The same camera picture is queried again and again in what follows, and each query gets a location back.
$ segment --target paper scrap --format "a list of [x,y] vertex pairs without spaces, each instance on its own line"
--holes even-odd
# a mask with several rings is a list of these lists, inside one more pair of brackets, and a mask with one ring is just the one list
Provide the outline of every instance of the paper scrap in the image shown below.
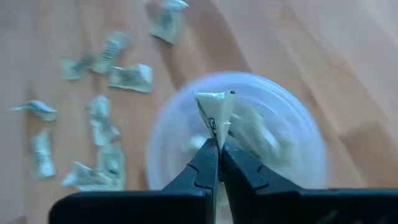
[[108,85],[149,93],[152,91],[152,68],[142,64],[130,69],[115,67],[109,76]]
[[119,129],[111,121],[109,99],[98,95],[88,106],[94,144],[104,146],[120,136]]
[[274,135],[257,109],[245,104],[235,104],[229,121],[229,133],[241,149],[257,156],[278,174],[292,178],[297,156],[291,140]]
[[47,106],[40,100],[30,100],[24,103],[22,106],[11,108],[10,110],[31,110],[34,114],[42,118],[44,121],[55,121],[57,118],[57,111],[54,108]]
[[183,26],[182,9],[189,5],[181,0],[168,0],[162,6],[162,14],[150,34],[159,37],[170,44],[175,44]]
[[63,186],[76,187],[81,191],[108,190],[111,179],[96,169],[74,162],[72,170],[62,181]]
[[235,92],[196,93],[195,99],[200,116],[209,130],[210,136],[217,140],[221,151],[231,124],[229,118],[234,108]]
[[44,179],[55,175],[54,163],[51,159],[50,129],[45,128],[30,141],[33,150],[34,179]]
[[114,30],[109,35],[101,55],[95,60],[92,71],[108,76],[116,63],[120,51],[127,47],[130,37]]
[[85,55],[79,61],[72,59],[61,58],[63,79],[65,80],[79,80],[85,74],[87,69],[90,69],[93,62],[94,56],[91,54]]
[[97,169],[112,181],[108,190],[124,190],[126,165],[120,142],[101,146],[98,152]]

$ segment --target wood grain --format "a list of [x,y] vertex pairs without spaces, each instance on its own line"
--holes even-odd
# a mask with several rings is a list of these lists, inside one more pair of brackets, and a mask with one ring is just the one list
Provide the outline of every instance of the wood grain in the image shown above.
[[[239,70],[288,89],[311,112],[328,148],[330,187],[398,187],[398,26],[392,0],[187,0],[174,46],[148,34],[161,0],[0,2],[0,223],[46,223],[50,207],[75,192],[60,186],[73,161],[96,163],[85,106],[111,100],[126,154],[128,189],[146,189],[144,156],[162,105],[210,72]],[[154,91],[110,89],[89,73],[61,77],[60,57],[100,53],[106,35],[132,37],[118,64],[154,69]],[[37,98],[59,119],[43,123],[9,108]],[[57,175],[33,181],[29,139],[52,128]]]

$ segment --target crumpled banknote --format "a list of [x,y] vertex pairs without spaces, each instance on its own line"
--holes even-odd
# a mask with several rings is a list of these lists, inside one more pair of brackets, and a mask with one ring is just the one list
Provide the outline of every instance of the crumpled banknote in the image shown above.
[[40,100],[30,100],[22,106],[11,108],[12,111],[31,110],[34,114],[42,118],[44,121],[55,121],[57,118],[57,110],[47,106]]
[[39,180],[54,176],[55,168],[51,159],[50,129],[41,130],[30,140],[30,143],[33,151],[33,177]]
[[294,148],[288,139],[276,136],[267,128],[266,120],[259,110],[236,103],[229,121],[229,134],[242,149],[252,152],[278,174],[291,178]]
[[119,57],[120,51],[127,47],[129,40],[130,37],[127,34],[117,30],[112,31],[106,40],[101,55],[95,60],[92,71],[108,76]]
[[95,57],[92,54],[84,55],[79,61],[61,58],[63,79],[79,80],[91,68]]
[[109,76],[108,85],[149,93],[152,91],[152,68],[142,64],[130,69],[115,67]]
[[101,171],[74,162],[72,170],[62,181],[62,185],[76,187],[81,191],[99,191],[108,190],[111,181]]
[[150,34],[159,37],[170,44],[175,44],[183,26],[182,9],[189,5],[181,0],[166,0],[162,6],[162,14]]
[[100,147],[97,157],[97,169],[112,180],[107,186],[107,190],[124,190],[126,165],[120,142]]
[[222,150],[231,124],[229,118],[234,108],[235,92],[196,93],[195,99],[210,136],[217,140],[219,150]]
[[88,114],[93,130],[94,144],[104,146],[120,136],[119,129],[111,121],[109,99],[98,95],[89,105]]

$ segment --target light wood surface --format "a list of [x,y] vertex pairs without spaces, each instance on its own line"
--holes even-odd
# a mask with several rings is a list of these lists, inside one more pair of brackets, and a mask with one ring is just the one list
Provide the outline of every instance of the light wood surface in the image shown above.
[[[127,189],[146,189],[144,155],[152,125],[181,86],[220,70],[266,77],[311,112],[328,147],[330,187],[398,187],[398,16],[393,0],[187,0],[185,25],[171,47],[148,34],[160,0],[3,0],[0,2],[0,223],[46,223],[73,161],[96,163],[85,106],[111,100],[127,159]],[[61,79],[60,57],[98,53],[109,31],[132,37],[118,62],[154,69],[145,95],[109,89],[89,74]],[[39,99],[54,123],[9,108]],[[52,132],[54,178],[30,176],[29,139]]]

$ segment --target paper money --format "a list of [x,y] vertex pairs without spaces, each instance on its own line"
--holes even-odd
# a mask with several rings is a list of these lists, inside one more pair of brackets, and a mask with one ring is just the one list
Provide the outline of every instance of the paper money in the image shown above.
[[111,179],[96,169],[74,162],[72,170],[62,181],[63,186],[76,187],[81,191],[108,190]]
[[168,0],[162,6],[162,14],[150,34],[170,44],[175,44],[183,25],[182,9],[189,5],[181,0]]
[[62,58],[63,79],[66,80],[79,80],[89,69],[94,62],[94,56],[91,54],[85,55],[79,61]]
[[104,146],[120,136],[119,129],[109,117],[109,99],[98,95],[88,106],[94,144]]
[[229,133],[241,149],[258,157],[269,168],[288,179],[295,174],[297,160],[288,139],[277,137],[267,129],[262,114],[254,107],[236,104],[230,118]]
[[108,190],[124,190],[126,184],[126,165],[120,142],[100,147],[97,169],[112,181]]
[[109,106],[109,98],[99,94],[91,103],[88,105],[88,114],[96,115],[98,113],[104,115],[105,117],[110,116],[110,106]]
[[40,100],[30,100],[22,106],[11,108],[10,110],[31,110],[34,114],[42,118],[44,121],[55,121],[57,118],[57,111],[54,108],[47,106]]
[[95,60],[92,71],[102,75],[109,75],[116,63],[120,51],[127,47],[129,36],[120,31],[113,31],[104,46],[101,55]]
[[219,150],[222,150],[230,126],[235,102],[235,92],[196,93],[195,99],[199,113],[210,136],[217,140]]
[[41,130],[31,140],[33,150],[33,171],[35,179],[44,179],[55,175],[54,163],[51,160],[50,130]]
[[109,76],[108,85],[149,93],[152,91],[152,68],[142,64],[130,69],[115,67]]

